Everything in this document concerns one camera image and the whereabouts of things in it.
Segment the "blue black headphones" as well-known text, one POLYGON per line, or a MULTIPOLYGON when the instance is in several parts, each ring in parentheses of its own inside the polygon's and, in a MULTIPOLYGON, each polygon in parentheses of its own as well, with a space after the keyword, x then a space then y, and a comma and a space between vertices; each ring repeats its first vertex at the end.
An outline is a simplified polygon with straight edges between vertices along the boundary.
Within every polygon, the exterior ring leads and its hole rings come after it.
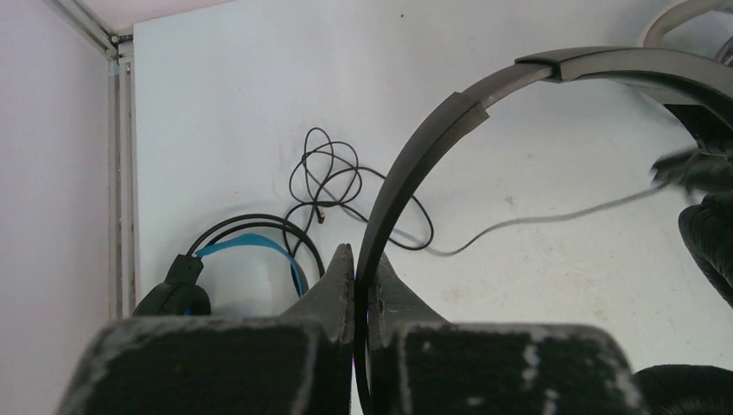
POLYGON ((243 214, 212 226, 176 255, 134 313, 275 316, 309 291, 310 275, 324 272, 322 255, 302 228, 272 214, 243 214))

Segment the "white headphones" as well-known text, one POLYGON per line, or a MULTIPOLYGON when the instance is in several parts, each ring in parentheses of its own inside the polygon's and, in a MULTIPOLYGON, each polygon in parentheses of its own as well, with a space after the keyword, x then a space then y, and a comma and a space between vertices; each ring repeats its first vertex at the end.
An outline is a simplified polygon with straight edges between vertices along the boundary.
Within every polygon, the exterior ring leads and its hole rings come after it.
POLYGON ((661 48, 663 38, 670 31, 709 12, 731 15, 732 0, 675 1, 646 25, 637 45, 643 48, 661 48))

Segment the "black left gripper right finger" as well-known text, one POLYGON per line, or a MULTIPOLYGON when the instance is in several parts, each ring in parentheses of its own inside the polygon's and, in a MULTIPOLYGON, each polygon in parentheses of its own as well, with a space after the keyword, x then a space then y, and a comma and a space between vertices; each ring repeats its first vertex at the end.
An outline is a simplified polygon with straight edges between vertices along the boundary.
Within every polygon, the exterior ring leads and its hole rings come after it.
POLYGON ((625 354, 586 325, 455 323, 382 258, 369 290, 376 414, 644 414, 625 354))

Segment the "aluminium frame rail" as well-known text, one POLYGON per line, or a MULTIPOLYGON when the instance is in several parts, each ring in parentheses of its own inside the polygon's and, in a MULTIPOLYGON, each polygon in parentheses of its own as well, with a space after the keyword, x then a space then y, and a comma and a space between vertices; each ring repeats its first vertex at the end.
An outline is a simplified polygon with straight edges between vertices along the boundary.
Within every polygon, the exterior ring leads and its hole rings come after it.
POLYGON ((108 62, 109 282, 111 319, 136 307, 133 36, 116 32, 82 1, 46 5, 108 62))

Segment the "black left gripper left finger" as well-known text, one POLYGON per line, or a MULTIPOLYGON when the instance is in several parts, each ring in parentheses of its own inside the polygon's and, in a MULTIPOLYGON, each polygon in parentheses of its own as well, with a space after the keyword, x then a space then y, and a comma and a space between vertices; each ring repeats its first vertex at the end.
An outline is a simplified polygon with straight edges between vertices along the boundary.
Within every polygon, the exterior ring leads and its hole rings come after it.
POLYGON ((268 318, 140 316, 103 327, 81 356, 60 414, 347 414, 354 258, 268 318))

